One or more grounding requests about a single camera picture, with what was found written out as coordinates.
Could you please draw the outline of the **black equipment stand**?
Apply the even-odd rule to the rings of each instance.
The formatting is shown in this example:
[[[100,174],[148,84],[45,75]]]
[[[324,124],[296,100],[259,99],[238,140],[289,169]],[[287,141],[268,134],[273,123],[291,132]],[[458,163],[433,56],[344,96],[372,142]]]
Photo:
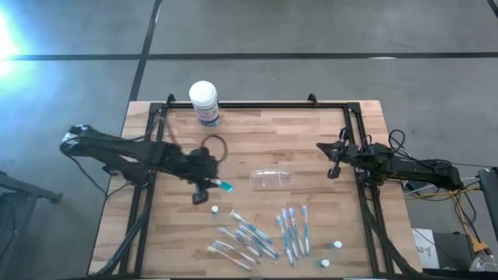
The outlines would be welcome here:
[[[493,231],[498,241],[498,166],[478,172],[479,185],[484,194]]]

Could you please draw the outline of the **black side table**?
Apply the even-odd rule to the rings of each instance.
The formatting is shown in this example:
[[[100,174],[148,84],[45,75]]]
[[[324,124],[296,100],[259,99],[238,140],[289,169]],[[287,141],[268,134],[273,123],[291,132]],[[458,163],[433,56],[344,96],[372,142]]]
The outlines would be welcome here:
[[[20,244],[41,198],[57,204],[62,193],[17,180],[0,171],[0,280],[11,273],[17,262]]]

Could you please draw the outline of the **orange white toothbrush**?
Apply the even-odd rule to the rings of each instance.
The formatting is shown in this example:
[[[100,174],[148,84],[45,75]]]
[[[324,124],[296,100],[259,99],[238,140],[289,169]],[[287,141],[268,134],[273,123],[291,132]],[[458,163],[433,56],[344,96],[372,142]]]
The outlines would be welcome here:
[[[225,252],[219,250],[219,249],[216,249],[215,247],[213,246],[207,246],[207,251],[213,253],[213,254],[218,254],[218,255],[221,255],[223,256],[224,258],[228,259],[229,261],[231,261],[233,264],[235,264],[236,266],[238,266],[239,268],[242,268],[246,271],[251,271],[251,268],[249,266],[247,266],[246,264],[232,258],[230,255],[226,254]]]

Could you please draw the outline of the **black aluminium table frame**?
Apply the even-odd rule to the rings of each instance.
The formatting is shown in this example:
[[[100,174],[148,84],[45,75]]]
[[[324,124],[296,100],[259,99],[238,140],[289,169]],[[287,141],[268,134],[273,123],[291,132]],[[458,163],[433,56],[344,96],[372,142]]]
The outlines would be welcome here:
[[[219,175],[233,185],[231,192],[214,189],[209,200],[193,205],[191,185],[159,174],[152,197],[152,212],[144,236],[135,239],[125,265],[116,274],[127,278],[333,278],[371,275],[370,247],[366,243],[358,188],[353,170],[343,166],[336,180],[327,177],[330,163],[316,146],[335,142],[339,131],[352,126],[356,138],[371,135],[386,143],[381,105],[376,100],[339,102],[224,102],[221,123],[204,127],[187,102],[176,102],[167,114],[173,134],[185,150],[205,141],[215,155],[226,154]],[[296,182],[273,190],[254,190],[252,171],[283,165],[295,171]],[[211,207],[217,205],[214,217]],[[275,248],[284,251],[275,217],[283,208],[308,207],[311,255],[294,268],[287,257],[263,257],[252,264],[238,254],[226,254],[246,264],[246,271],[221,255],[207,251],[221,240],[218,227],[236,230],[234,210],[269,235]],[[331,249],[339,240],[342,248]],[[328,268],[317,261],[327,258]]]

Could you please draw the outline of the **dark grey box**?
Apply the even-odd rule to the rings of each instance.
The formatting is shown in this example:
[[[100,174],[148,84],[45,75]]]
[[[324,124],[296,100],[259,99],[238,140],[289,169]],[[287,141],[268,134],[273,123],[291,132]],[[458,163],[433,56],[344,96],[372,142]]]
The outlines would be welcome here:
[[[467,271],[475,256],[470,239],[461,233],[434,233],[440,269]]]

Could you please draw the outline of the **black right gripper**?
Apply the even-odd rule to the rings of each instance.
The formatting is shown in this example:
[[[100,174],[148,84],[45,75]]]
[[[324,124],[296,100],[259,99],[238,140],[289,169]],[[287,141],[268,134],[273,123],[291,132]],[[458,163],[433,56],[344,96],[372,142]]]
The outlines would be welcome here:
[[[341,173],[341,163],[348,164],[354,167],[359,172],[369,170],[368,157],[358,145],[352,144],[351,131],[344,127],[340,130],[338,140],[333,143],[317,143],[316,146],[324,152],[330,161],[333,162],[332,167],[328,170],[328,179],[337,179]]]

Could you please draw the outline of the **white paper sheet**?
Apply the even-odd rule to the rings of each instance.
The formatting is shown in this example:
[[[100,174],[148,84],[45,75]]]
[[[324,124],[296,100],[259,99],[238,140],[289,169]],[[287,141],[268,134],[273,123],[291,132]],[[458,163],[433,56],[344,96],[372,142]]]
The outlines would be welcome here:
[[[433,231],[431,229],[412,228],[412,234],[422,268],[439,269],[440,264]]]

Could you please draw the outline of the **clear acrylic organizer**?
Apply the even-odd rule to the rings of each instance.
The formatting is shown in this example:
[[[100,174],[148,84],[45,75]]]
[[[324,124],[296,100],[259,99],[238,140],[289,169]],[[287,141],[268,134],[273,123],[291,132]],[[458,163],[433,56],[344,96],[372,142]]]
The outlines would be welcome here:
[[[254,190],[273,190],[295,184],[295,171],[288,166],[273,165],[254,170],[249,176],[250,186]]]

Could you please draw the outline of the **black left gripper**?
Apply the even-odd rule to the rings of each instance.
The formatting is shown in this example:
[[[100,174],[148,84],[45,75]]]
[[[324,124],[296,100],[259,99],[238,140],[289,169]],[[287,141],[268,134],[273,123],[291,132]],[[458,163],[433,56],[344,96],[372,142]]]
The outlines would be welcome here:
[[[218,182],[218,161],[205,146],[192,150],[188,154],[187,182],[194,184],[195,192],[192,203],[200,205],[209,199],[209,189],[217,188],[212,182]]]

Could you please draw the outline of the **purple white toothbrush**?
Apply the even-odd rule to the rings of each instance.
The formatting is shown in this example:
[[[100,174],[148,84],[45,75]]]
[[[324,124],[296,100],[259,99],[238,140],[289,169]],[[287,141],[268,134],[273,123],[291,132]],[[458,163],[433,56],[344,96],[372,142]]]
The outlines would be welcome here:
[[[235,247],[229,245],[228,243],[224,243],[222,241],[215,240],[213,243],[213,246],[216,249],[223,249],[223,250],[232,251],[232,252],[238,254],[239,256],[241,256],[242,258],[244,258],[245,260],[250,261],[252,264],[260,264],[260,261],[258,259],[254,259],[252,257],[249,257],[248,255],[242,253],[241,251],[239,251]]]
[[[240,237],[238,237],[235,234],[231,233],[228,229],[223,228],[223,227],[218,227],[217,231],[219,233],[222,233],[224,236],[228,236],[229,238],[231,238],[233,240],[236,240],[240,245],[242,245],[244,248],[246,248],[247,250],[249,250],[254,256],[260,257],[260,254],[259,254],[259,252],[256,249],[254,249],[253,247],[251,247],[250,245],[248,245],[247,243],[245,243]]]

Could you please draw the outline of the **white wipes canister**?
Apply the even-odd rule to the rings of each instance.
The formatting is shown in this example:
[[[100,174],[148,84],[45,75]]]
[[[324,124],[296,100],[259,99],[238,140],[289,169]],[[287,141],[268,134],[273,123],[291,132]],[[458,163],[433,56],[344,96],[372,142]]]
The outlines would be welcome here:
[[[213,127],[219,124],[219,104],[216,87],[208,81],[198,81],[189,89],[189,97],[201,124]]]

